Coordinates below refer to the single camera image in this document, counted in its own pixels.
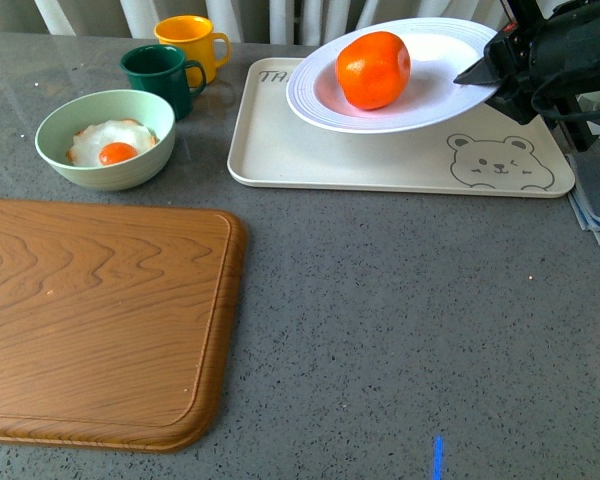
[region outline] fried egg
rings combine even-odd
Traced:
[[[67,157],[76,167],[101,167],[141,155],[155,144],[156,137],[137,121],[108,120],[76,133]]]

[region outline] wooden cutting board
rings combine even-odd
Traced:
[[[199,439],[245,247],[225,211],[0,200],[0,443]]]

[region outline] gray countertop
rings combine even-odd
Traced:
[[[176,454],[0,446],[1,480],[413,480],[440,451],[444,480],[600,479],[600,248],[565,197],[244,186],[226,162],[247,69],[311,50],[241,44],[158,176],[115,193],[69,183],[37,155],[38,125],[126,88],[119,58],[150,42],[0,34],[0,198],[242,218],[218,414]]]

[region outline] mug handle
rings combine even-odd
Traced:
[[[207,86],[207,74],[204,73],[204,68],[202,64],[197,60],[187,60],[184,64],[184,68],[199,68],[200,73],[202,74],[202,82],[195,88],[189,88],[189,93],[191,94],[191,98],[197,97],[202,93],[202,90]]]
[[[229,41],[229,37],[227,37],[224,33],[220,32],[213,32],[211,34],[211,38],[213,38],[214,40],[222,40],[227,47],[224,57],[222,57],[220,60],[216,60],[216,68],[220,68],[231,58],[231,42]]]

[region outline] bear drawing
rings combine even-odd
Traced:
[[[524,138],[478,141],[455,134],[447,143],[455,150],[451,174],[469,187],[547,190],[555,181],[553,172],[533,156],[533,144]]]

